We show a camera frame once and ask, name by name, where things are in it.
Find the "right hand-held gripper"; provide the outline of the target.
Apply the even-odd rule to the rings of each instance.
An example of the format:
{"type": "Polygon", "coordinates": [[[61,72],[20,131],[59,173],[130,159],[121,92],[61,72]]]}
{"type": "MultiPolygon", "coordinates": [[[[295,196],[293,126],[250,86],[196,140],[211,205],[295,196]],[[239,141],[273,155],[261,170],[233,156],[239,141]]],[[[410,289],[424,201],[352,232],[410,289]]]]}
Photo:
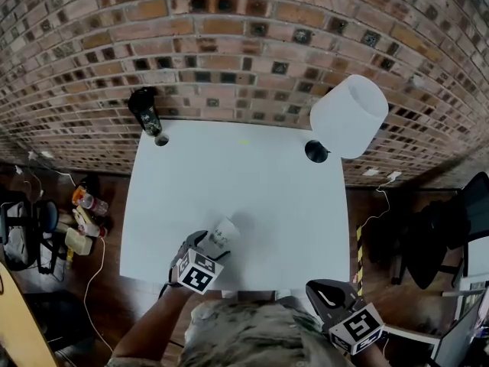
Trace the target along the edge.
{"type": "Polygon", "coordinates": [[[306,295],[331,341],[351,356],[375,343],[384,322],[372,303],[367,304],[349,284],[329,279],[306,283],[306,295]]]}

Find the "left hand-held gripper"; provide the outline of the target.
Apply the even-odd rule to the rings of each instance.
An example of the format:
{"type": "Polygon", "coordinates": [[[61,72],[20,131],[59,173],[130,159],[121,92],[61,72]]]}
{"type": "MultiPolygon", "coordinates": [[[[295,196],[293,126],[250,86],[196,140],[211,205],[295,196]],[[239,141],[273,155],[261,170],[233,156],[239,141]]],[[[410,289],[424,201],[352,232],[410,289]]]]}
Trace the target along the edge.
{"type": "Polygon", "coordinates": [[[185,287],[198,294],[204,294],[222,273],[224,267],[217,261],[230,255],[231,251],[225,251],[212,259],[204,255],[198,250],[198,244],[207,234],[207,230],[199,230],[184,240],[170,263],[170,287],[185,287]]]}

